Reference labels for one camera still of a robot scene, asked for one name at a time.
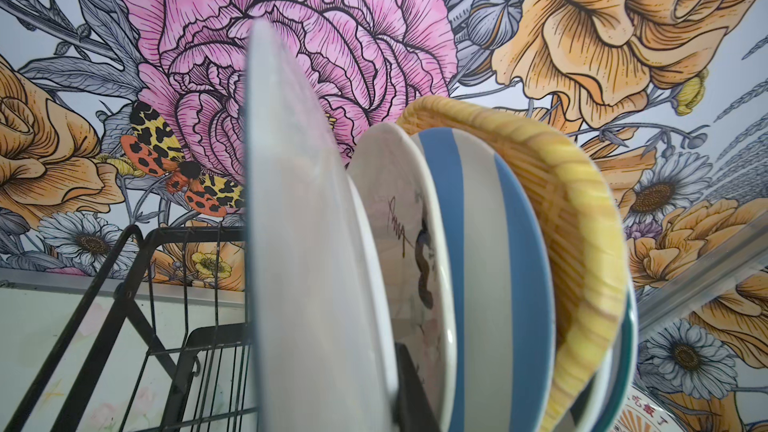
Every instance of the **white plate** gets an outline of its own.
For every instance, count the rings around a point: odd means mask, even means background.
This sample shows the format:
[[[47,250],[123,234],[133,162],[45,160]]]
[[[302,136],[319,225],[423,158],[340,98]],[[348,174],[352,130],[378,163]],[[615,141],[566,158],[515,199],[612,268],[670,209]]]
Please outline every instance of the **white plate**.
[[[446,431],[456,388],[456,320],[435,183],[416,145],[390,123],[366,131],[347,172],[376,242],[395,341],[408,347]]]
[[[451,432],[531,432],[554,363],[554,293],[528,197],[483,140],[448,128],[412,137],[435,180],[451,256],[458,366]]]
[[[246,285],[265,430],[389,431],[350,184],[310,84],[267,22],[246,75]]]

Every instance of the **yellow woven basket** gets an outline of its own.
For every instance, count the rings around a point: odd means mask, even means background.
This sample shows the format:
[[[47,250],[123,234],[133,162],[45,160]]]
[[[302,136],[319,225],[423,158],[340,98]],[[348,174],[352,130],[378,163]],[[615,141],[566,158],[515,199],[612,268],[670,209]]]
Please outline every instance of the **yellow woven basket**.
[[[550,432],[611,347],[627,301],[624,234],[608,184],[581,149],[541,122],[428,96],[397,122],[408,134],[465,130],[509,164],[536,212],[547,245],[557,315],[552,389],[540,432]]]

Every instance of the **daisy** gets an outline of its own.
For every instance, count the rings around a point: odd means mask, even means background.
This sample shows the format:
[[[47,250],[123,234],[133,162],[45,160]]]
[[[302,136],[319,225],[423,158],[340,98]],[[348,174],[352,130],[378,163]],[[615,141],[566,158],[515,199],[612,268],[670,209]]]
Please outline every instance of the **daisy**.
[[[43,217],[38,231],[58,254],[82,265],[82,270],[89,275],[98,272],[122,232],[120,227],[107,223],[101,217],[83,212],[58,212]],[[131,241],[126,242],[110,277],[125,276],[136,252],[138,246]]]
[[[682,152],[659,158],[654,168],[646,170],[632,189],[635,200],[624,219],[626,226],[661,219],[676,208],[691,207],[710,182],[709,156]]]
[[[640,345],[638,372],[648,387],[696,399],[722,399],[736,386],[734,353],[685,319]]]

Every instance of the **dish rack wire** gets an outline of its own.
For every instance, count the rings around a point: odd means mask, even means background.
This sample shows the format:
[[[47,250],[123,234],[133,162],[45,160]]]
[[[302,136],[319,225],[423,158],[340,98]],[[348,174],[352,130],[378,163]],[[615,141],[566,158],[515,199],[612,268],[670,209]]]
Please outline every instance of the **dish rack wire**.
[[[189,244],[215,243],[216,264],[219,264],[223,243],[242,242],[245,239],[243,227],[225,227],[219,223],[215,227],[156,228],[149,232],[147,237],[142,235],[141,230],[136,225],[128,226],[123,230],[120,239],[112,247],[104,264],[94,276],[91,285],[83,294],[80,303],[64,326],[64,330],[58,336],[53,349],[49,352],[38,374],[27,389],[24,398],[5,427],[5,432],[22,432],[35,405],[43,396],[44,389],[62,361],[75,333],[80,328],[91,304],[104,285],[105,279],[109,276],[125,244],[131,239],[138,245],[136,259],[125,279],[115,289],[114,302],[50,430],[74,432],[78,428],[88,402],[91,400],[104,371],[104,366],[114,350],[120,330],[126,321],[138,332],[146,344],[147,350],[144,353],[144,361],[138,377],[132,385],[128,406],[120,419],[120,427],[113,432],[126,430],[128,416],[134,406],[134,400],[137,397],[139,385],[145,375],[150,358],[157,360],[165,373],[168,374],[171,380],[170,389],[160,423],[153,427],[132,429],[132,432],[178,432],[182,430],[199,432],[204,425],[206,425],[206,430],[210,430],[213,422],[222,424],[224,421],[226,421],[227,432],[230,430],[235,432],[237,430],[260,429],[262,420],[260,420],[259,408],[256,405],[248,404],[246,401],[246,392],[256,389],[254,378],[248,377],[251,362],[255,362],[255,357],[253,357],[254,353],[252,353],[253,348],[251,347],[251,331],[254,328],[249,317],[247,267],[244,322],[237,324],[220,323],[218,274],[214,274],[214,325],[199,327],[190,331],[190,304],[187,289],[191,286],[191,279],[186,262],[182,262],[182,274],[174,277],[174,282],[181,281],[181,286],[184,288],[184,336],[178,348],[168,348],[158,336],[154,287],[153,282],[149,280],[149,277],[154,276],[150,267],[154,252],[162,245],[178,244],[182,250],[182,255],[186,257]],[[136,302],[137,291],[142,282],[148,283],[149,319]],[[232,371],[228,378],[221,376],[220,373],[222,357],[225,356],[226,350],[226,356],[229,356],[228,350],[232,350]],[[429,406],[421,379],[418,377],[408,349],[403,344],[395,343],[395,355],[399,387],[392,405],[392,422],[398,425],[400,432],[440,432],[437,419]],[[195,396],[191,394],[195,392],[194,382],[196,379],[198,385]],[[209,390],[212,389],[214,392],[221,390],[218,388],[219,384],[226,383],[227,379],[230,380],[230,385],[226,412],[215,414],[213,395],[210,397],[210,406],[208,407]],[[192,414],[189,413],[193,409],[190,397],[194,397],[194,412]],[[251,414],[254,414],[253,422],[244,426],[244,418]]]

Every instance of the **floral wallpaper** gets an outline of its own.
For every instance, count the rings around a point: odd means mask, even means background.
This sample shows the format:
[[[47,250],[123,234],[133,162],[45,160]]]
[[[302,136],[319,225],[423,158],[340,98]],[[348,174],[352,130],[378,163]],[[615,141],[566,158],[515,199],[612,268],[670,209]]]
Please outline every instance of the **floral wallpaper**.
[[[370,125],[427,94],[572,137],[613,190],[638,294],[768,208],[768,0],[0,0],[0,10],[0,267],[93,275],[128,224],[240,224],[253,18],[296,56],[345,163]],[[111,275],[135,254],[129,244]],[[169,245],[150,273],[237,290],[243,255],[235,243]],[[640,381],[690,430],[768,427],[766,274],[641,346]]]

